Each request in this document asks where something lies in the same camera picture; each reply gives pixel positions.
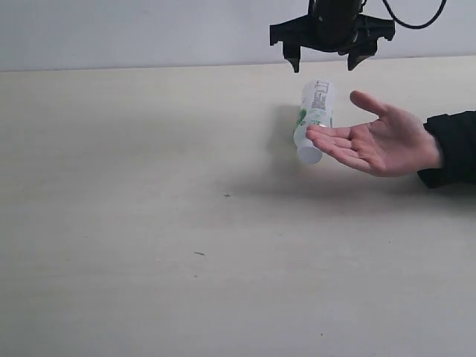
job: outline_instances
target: white table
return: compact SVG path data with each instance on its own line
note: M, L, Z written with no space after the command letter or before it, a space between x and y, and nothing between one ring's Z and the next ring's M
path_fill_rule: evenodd
M0 356L473 356L476 194L300 165L319 77L476 108L476 57L0 74Z

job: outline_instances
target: hand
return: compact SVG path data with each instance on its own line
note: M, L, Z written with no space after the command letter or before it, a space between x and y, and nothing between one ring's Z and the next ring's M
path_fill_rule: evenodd
M379 116L349 128L309 126L306 136L322 152L353 169L381 177L397 177L442 166L435 138L415 115L360 91L350 100Z

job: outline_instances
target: black jacket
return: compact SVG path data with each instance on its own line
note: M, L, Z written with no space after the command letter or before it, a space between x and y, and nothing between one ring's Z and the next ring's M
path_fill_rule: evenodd
M423 183L428 188L476 184L476 112L429 118L425 128L440 144L443 168L419 171Z

